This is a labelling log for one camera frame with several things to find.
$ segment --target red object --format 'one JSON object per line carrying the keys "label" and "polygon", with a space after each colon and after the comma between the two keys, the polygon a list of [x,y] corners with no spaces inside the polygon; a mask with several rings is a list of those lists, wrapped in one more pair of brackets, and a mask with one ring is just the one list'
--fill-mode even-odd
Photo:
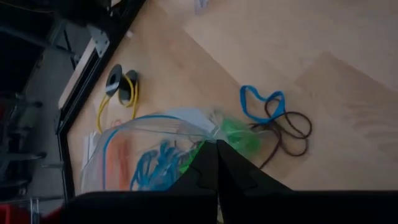
{"label": "red object", "polygon": [[30,212],[12,205],[0,205],[0,223],[29,224]]}

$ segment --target metal bracket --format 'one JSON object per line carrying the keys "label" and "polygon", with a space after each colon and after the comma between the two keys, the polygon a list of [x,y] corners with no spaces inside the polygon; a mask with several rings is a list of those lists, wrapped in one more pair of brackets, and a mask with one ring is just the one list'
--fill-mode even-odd
{"label": "metal bracket", "polygon": [[98,56],[101,58],[109,46],[108,35],[106,35],[106,32],[104,32],[94,26],[87,25],[87,28],[91,34],[91,37],[94,40],[95,49],[98,53]]}

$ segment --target black object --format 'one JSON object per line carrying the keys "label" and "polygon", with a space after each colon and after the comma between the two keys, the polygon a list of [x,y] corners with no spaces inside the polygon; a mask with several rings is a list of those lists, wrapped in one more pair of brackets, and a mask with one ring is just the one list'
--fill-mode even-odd
{"label": "black object", "polygon": [[[137,81],[138,81],[138,73],[135,70],[130,70],[126,73],[126,77],[128,77],[134,86],[137,85]],[[129,101],[131,99],[131,97],[133,97],[131,95],[131,87],[129,85],[129,83],[126,80],[126,77],[123,77],[121,82],[120,82],[120,87],[119,87],[119,96],[121,100],[125,100],[125,101]]]}
{"label": "black object", "polygon": [[[19,1],[3,1],[19,5]],[[46,39],[52,29],[54,18],[47,13],[31,12],[0,4],[0,29],[3,24],[23,33]],[[0,32],[0,91],[22,93],[32,69],[39,64],[43,47]]]}
{"label": "black object", "polygon": [[206,142],[164,192],[97,192],[62,210],[65,223],[396,222],[397,192],[297,192],[263,173],[224,141]]}
{"label": "black object", "polygon": [[122,66],[116,64],[108,75],[105,84],[105,92],[108,97],[112,97],[120,87],[120,82],[123,80]]}
{"label": "black object", "polygon": [[[86,4],[86,1],[78,2],[78,0],[76,0],[73,2],[76,4]],[[90,55],[79,79],[76,81],[73,90],[69,94],[63,108],[60,110],[60,115],[55,123],[55,127],[58,138],[58,148],[60,150],[60,160],[64,164],[62,179],[66,203],[75,196],[75,186],[73,183],[73,173],[70,164],[67,134],[79,115],[80,110],[84,106],[86,99],[93,90],[97,80],[103,73],[114,51],[117,49],[120,41],[130,27],[131,22],[137,16],[144,2],[145,0],[123,0],[117,5],[114,15],[117,16],[118,22],[112,24],[112,27],[105,27],[105,30],[109,32],[107,33],[109,37],[109,46],[106,52],[101,58],[98,57],[98,54],[95,51]],[[71,10],[69,14],[73,17],[75,16],[73,13],[74,10]],[[80,18],[83,18],[84,20],[84,17],[88,15],[90,14],[82,15]]]}
{"label": "black object", "polygon": [[130,100],[132,97],[131,87],[126,77],[130,79],[133,86],[137,84],[138,73],[136,71],[130,70],[126,75],[123,75],[122,66],[120,64],[116,64],[112,68],[105,84],[105,92],[108,97],[112,97],[119,90],[119,97],[121,100]]}

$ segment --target floor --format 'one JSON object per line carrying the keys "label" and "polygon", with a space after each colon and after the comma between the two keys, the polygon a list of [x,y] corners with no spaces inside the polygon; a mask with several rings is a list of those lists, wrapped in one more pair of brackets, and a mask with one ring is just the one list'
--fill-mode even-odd
{"label": "floor", "polygon": [[[66,29],[72,50],[81,55],[90,40],[88,31],[73,24],[67,24]],[[62,32],[55,41],[58,45],[66,47]],[[53,50],[46,50],[40,68],[32,74],[25,89],[29,100],[39,100],[44,104],[43,108],[34,115],[36,117],[34,128],[25,140],[25,150],[47,153],[44,160],[34,164],[33,180],[29,185],[27,196],[63,194],[60,170],[44,169],[41,168],[41,165],[59,162],[54,118],[58,113],[58,99],[72,72],[72,63],[68,56]],[[60,204],[61,201],[41,203],[40,211],[48,213]]]}

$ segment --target black cable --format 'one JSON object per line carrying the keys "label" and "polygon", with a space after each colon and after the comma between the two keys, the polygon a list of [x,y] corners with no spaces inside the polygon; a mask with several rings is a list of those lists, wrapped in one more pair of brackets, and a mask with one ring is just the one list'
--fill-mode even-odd
{"label": "black cable", "polygon": [[[274,98],[274,99],[272,99],[270,101],[267,101],[265,103],[265,105],[264,105],[264,111],[266,112],[266,115],[269,118],[271,117],[271,114],[270,114],[270,112],[268,110],[268,107],[269,107],[269,104],[271,102],[273,102],[273,101],[277,101],[279,103],[280,100]],[[298,128],[296,128],[293,125],[292,121],[289,118],[289,116],[292,116],[292,115],[300,116],[300,117],[304,118],[304,120],[309,125],[308,133],[305,134],[303,131],[299,130]],[[290,131],[286,130],[282,125],[280,125],[276,121],[276,119],[280,118],[281,116],[283,116],[286,119],[287,124],[296,132],[296,134],[295,133],[291,133]],[[272,150],[272,152],[269,155],[269,157],[259,167],[260,169],[264,168],[264,166],[266,166],[268,164],[268,162],[271,161],[272,158],[274,158],[276,152],[278,151],[278,149],[280,147],[284,150],[284,152],[286,154],[288,154],[290,156],[294,156],[294,157],[302,156],[308,151],[308,137],[312,133],[312,123],[311,123],[310,119],[307,116],[305,116],[304,114],[302,114],[302,113],[299,113],[299,112],[296,112],[296,111],[286,111],[284,109],[284,112],[281,115],[279,115],[278,117],[275,117],[274,119],[272,119],[267,124],[256,124],[256,123],[254,123],[254,124],[250,124],[250,126],[251,126],[251,129],[254,130],[254,131],[258,130],[258,129],[260,129],[261,131],[272,131],[276,135],[276,137],[278,139],[278,142],[275,145],[275,147]],[[289,135],[290,137],[292,137],[294,139],[304,140],[305,141],[305,147],[304,147],[303,151],[301,151],[300,153],[294,153],[294,152],[289,151],[287,149],[286,145],[283,142],[283,138],[282,138],[283,135],[282,134],[287,134],[287,135]]]}

